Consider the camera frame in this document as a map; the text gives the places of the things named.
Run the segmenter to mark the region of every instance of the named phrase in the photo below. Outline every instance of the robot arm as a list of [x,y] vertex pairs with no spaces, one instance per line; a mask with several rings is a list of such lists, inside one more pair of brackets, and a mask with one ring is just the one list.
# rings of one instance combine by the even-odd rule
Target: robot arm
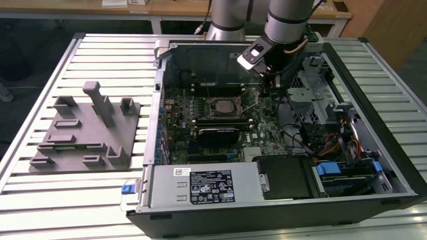
[[238,58],[247,71],[255,70],[262,76],[271,72],[271,64],[266,64],[265,58],[274,49],[283,50],[285,60],[286,55],[294,55],[301,51],[309,42],[305,32],[314,12],[313,6],[314,0],[270,1],[265,35]]
[[273,71],[281,73],[311,40],[307,21],[323,0],[315,7],[314,1],[214,0],[206,39],[245,41],[245,23],[266,23],[263,36],[246,49],[238,62],[247,71],[255,70],[263,77]]

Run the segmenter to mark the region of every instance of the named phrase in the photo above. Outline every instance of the white paper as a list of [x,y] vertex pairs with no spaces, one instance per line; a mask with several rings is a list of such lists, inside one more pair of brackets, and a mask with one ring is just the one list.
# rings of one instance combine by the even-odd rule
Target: white paper
[[146,5],[150,0],[129,0],[129,4]]
[[102,0],[103,9],[126,9],[129,7],[129,0]]

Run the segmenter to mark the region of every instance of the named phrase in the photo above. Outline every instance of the floor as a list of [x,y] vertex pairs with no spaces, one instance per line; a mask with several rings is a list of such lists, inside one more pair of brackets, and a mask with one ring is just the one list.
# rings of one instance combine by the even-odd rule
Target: floor
[[[163,25],[166,34],[191,34],[199,22],[169,22]],[[259,35],[262,27],[254,25],[249,35]],[[67,49],[75,33],[151,34],[149,21],[129,20],[66,20],[0,19],[0,40],[10,37],[19,45],[30,62],[32,73],[20,81],[7,81],[3,85],[15,96],[12,102],[0,101],[0,159],[8,149],[8,142],[22,127],[42,89]],[[10,56],[4,54],[0,41],[0,65]],[[427,41],[422,43],[413,57],[398,71],[401,77],[427,103]]]

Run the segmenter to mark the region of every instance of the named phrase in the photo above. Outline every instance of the wooden cabinet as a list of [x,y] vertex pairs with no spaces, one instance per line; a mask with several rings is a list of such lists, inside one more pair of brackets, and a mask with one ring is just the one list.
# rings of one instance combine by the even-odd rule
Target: wooden cabinet
[[342,37],[366,37],[397,70],[427,35],[427,0],[343,0],[354,14]]

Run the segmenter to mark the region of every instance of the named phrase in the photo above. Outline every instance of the motherboard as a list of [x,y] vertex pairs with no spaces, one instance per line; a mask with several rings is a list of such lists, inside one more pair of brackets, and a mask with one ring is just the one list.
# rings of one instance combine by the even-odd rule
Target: motherboard
[[258,87],[171,87],[165,91],[170,164],[251,162],[286,155],[270,97]]

